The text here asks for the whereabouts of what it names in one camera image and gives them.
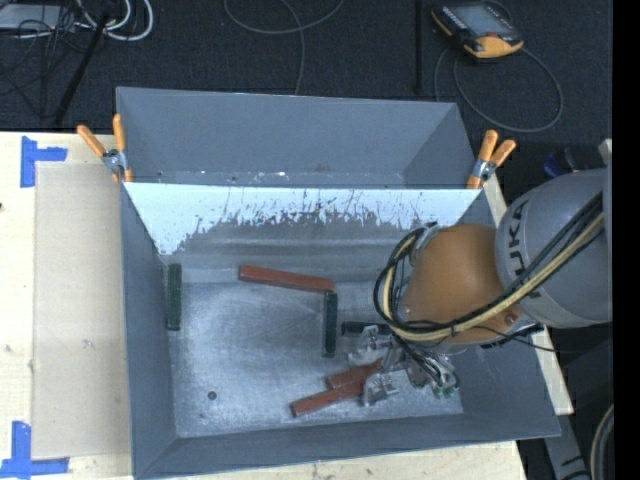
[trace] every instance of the white cable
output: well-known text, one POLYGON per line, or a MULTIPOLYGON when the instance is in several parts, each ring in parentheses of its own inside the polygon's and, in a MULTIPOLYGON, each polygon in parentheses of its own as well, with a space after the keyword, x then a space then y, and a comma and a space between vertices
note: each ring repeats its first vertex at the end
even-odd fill
MULTIPOLYGON (((124 35, 119 35, 119 34, 114 34, 112 32, 112 30, 116 30, 122 26, 124 26, 130 19, 131 17, 131 2, 129 0, 124 0, 125 5, 127 7, 127 12, 125 17, 119 22, 116 23, 115 25, 111 25, 105 28, 104 30, 104 35, 106 35, 107 37, 111 38, 111 39, 116 39, 118 41, 139 41, 141 39, 144 39, 145 37, 147 37, 150 33, 151 30, 153 29, 153 8, 151 7, 151 2, 149 0, 142 0, 144 2, 144 5, 146 7, 147 10, 147 15, 149 17, 149 21, 147 23, 147 27, 145 28, 145 30, 136 35, 136 36, 124 36, 124 35)), ((91 15, 85 10, 84 5, 82 3, 82 0, 76 0, 78 6, 80 7, 80 9, 82 9, 82 14, 85 17, 85 19, 90 23, 91 26, 85 25, 85 24, 77 24, 78 26, 81 26, 83 28, 91 28, 93 30, 96 29, 96 27, 98 26, 97 22, 91 17, 91 15)))
MULTIPOLYGON (((76 25, 79 26, 79 27, 82 27, 82 28, 88 28, 88 29, 95 30, 96 27, 98 26, 98 23, 87 12, 87 10, 84 7, 84 4, 82 3, 82 0, 76 0, 76 3, 78 4, 78 7, 80 7, 80 9, 82 10, 82 15, 90 23, 90 25, 86 25, 84 23, 76 23, 76 25)), ((129 18, 131 18, 131 1, 130 0, 124 0, 124 4, 125 4, 125 7, 127 8, 124 18, 122 18, 120 23, 116 23, 115 25, 107 26, 107 30, 108 31, 116 30, 116 29, 126 25, 126 23, 129 21, 129 18)))
POLYGON ((111 39, 117 39, 118 41, 140 41, 141 39, 144 39, 145 37, 147 37, 151 33, 151 30, 153 30, 153 8, 151 7, 151 2, 149 2, 149 0, 142 0, 142 1, 144 2, 145 7, 147 8, 147 14, 149 17, 147 28, 145 28, 142 33, 138 34, 137 36, 119 36, 117 34, 113 34, 107 31, 105 32, 106 35, 109 36, 111 39))

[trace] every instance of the electronic device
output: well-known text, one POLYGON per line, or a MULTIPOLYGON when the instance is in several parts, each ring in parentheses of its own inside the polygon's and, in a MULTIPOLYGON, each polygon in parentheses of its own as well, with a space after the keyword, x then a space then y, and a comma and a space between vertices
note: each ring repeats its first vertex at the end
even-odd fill
POLYGON ((524 44, 522 34, 489 2, 441 5, 431 10, 438 26, 478 60, 504 57, 524 44))

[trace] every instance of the yellow cable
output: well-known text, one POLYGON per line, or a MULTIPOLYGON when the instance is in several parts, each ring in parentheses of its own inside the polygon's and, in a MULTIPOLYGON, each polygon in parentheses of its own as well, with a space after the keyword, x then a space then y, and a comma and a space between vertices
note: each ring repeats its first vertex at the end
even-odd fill
MULTIPOLYGON (((530 291, 534 290, 537 286, 539 286, 545 279, 547 279, 553 272, 555 272, 560 266, 562 266, 580 247, 586 243, 587 239, 590 235, 599 228, 604 223, 604 215, 599 214, 590 224, 587 226, 578 237, 571 242, 565 249, 563 249, 557 256, 555 256, 547 265, 545 265, 537 274, 535 274, 529 281, 523 284, 520 288, 518 288, 515 292, 509 295, 506 299, 499 302, 492 308, 488 309, 484 313, 466 321, 458 325, 452 325, 446 329, 440 329, 433 332, 428 333, 416 333, 412 331, 406 331, 403 329, 398 329, 394 326, 393 331, 406 340, 411 341, 433 341, 442 338, 446 338, 447 336, 453 336, 460 332, 466 331, 475 327, 478 324, 492 318, 497 315, 501 311, 504 311, 511 304, 520 300, 522 297, 526 296, 530 291)), ((409 245, 413 243, 414 240, 408 240, 406 244, 404 244, 396 253, 395 258, 397 259, 402 251, 406 249, 409 245)), ((390 269, 387 273, 387 277, 385 279, 384 288, 383 288, 383 298, 382 298, 382 310, 384 314, 391 318, 391 311, 388 305, 388 291, 391 286, 391 279, 393 278, 393 270, 390 269)))

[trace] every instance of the orange clamp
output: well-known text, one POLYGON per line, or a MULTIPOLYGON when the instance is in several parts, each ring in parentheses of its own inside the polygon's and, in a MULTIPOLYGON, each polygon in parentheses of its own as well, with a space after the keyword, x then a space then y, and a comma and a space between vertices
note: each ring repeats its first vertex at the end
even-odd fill
POLYGON ((504 163, 516 148, 516 142, 513 139, 505 140, 496 149, 497 143, 498 132, 495 130, 487 130, 484 134, 482 145, 480 146, 478 159, 467 180, 467 188, 476 189, 484 185, 495 170, 504 163))

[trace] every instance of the wooden table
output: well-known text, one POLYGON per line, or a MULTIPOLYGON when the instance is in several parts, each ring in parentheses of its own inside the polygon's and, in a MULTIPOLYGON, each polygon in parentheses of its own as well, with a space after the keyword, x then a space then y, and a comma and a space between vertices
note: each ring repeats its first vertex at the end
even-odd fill
MULTIPOLYGON (((98 138, 115 146, 113 136, 98 138)), ((485 190, 498 219, 505 207, 495 179, 485 190)), ((2 132, 0 203, 0 459, 19 420, 32 427, 33 458, 71 457, 69 472, 53 477, 131 478, 118 187, 75 134, 2 132), (36 163, 30 188, 20 188, 23 135, 67 149, 64 162, 36 163)), ((546 332, 536 340, 551 346, 546 332)), ((538 356, 556 412, 571 413, 555 355, 538 356)), ((526 478, 515 442, 206 478, 422 477, 526 478)))

